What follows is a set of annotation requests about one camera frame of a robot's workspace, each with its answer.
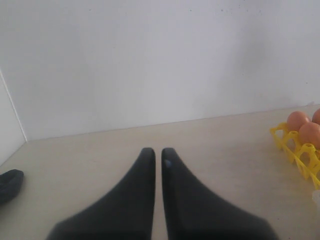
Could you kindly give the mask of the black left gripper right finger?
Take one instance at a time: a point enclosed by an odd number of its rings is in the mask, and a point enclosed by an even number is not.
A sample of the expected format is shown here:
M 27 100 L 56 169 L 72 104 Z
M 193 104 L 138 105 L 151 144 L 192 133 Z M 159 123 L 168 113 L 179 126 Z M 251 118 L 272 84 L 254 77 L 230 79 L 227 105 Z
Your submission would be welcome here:
M 206 187 L 174 148 L 161 152 L 162 197 L 170 240 L 276 240 L 263 218 Z

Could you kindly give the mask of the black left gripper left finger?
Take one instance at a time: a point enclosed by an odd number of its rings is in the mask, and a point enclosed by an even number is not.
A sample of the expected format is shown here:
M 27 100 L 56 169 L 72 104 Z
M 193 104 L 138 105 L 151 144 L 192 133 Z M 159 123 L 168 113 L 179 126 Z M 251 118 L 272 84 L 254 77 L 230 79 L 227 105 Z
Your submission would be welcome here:
M 49 240 L 150 240 L 156 191 L 156 156 L 143 148 L 126 175 L 105 196 L 59 222 Z

